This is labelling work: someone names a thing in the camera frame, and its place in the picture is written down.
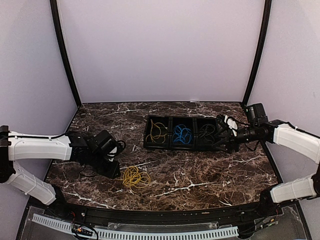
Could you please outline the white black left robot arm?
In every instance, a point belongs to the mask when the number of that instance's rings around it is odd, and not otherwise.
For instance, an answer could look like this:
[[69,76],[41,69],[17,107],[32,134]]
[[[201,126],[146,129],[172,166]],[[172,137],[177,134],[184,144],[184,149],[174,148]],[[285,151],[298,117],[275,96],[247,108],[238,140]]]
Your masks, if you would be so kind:
[[116,140],[103,130],[92,136],[68,131],[61,135],[27,135],[0,127],[0,182],[11,185],[25,195],[39,200],[60,218],[67,218],[70,206],[60,188],[45,183],[18,164],[19,160],[49,159],[77,162],[91,166],[104,177],[120,176],[120,164],[115,160],[126,148],[123,140]]

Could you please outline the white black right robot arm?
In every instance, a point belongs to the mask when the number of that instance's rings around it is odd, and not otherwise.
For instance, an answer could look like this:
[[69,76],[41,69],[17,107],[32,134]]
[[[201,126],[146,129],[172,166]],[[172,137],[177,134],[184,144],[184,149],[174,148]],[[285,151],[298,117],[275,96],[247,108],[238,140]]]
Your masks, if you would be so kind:
[[263,190],[255,213],[266,217],[276,204],[320,196],[320,138],[289,121],[269,120],[262,103],[244,109],[247,122],[229,115],[217,115],[213,149],[235,152],[240,145],[260,142],[268,145],[284,183]]

